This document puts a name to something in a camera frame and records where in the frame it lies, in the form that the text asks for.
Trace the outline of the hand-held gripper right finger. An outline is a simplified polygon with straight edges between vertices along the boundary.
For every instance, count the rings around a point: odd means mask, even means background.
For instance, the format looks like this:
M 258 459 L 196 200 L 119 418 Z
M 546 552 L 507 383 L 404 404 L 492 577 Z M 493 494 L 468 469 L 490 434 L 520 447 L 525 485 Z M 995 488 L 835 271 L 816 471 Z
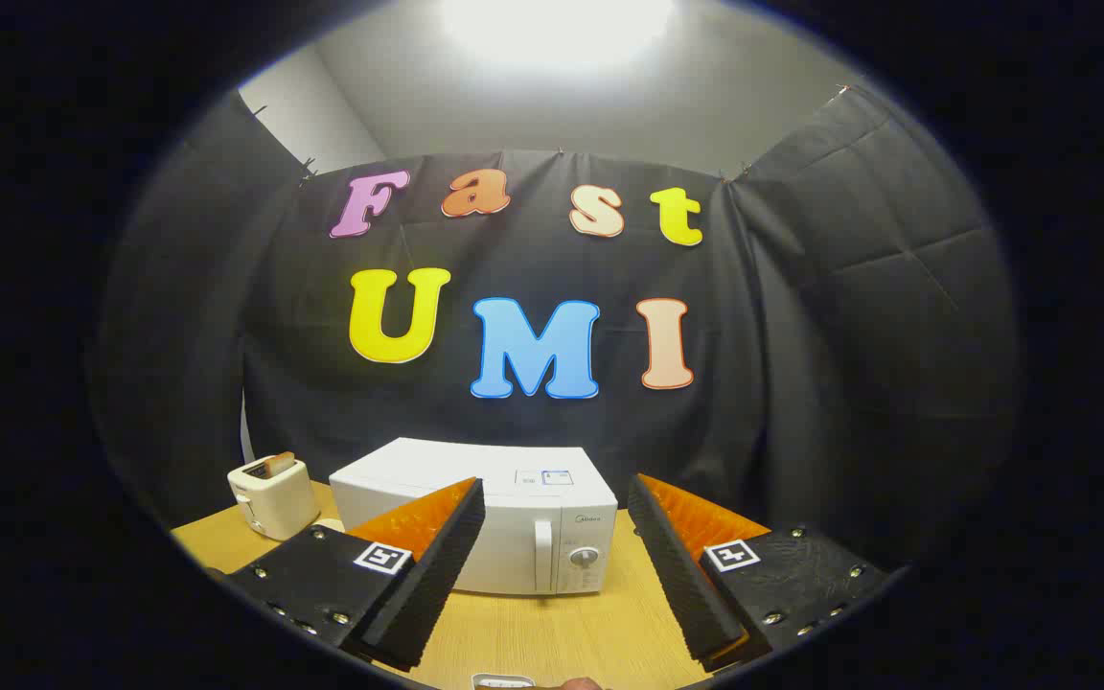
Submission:
M 628 514 L 708 673 L 831 629 L 893 580 L 815 527 L 764 527 L 645 474 L 631 478 Z

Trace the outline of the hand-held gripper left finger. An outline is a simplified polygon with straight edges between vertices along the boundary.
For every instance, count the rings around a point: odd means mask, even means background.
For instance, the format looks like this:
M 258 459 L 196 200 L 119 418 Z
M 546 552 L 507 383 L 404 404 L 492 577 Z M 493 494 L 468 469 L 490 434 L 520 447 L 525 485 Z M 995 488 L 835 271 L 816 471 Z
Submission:
M 342 532 L 310 526 L 226 576 L 262 611 L 368 662 L 421 662 L 486 516 L 468 477 Z

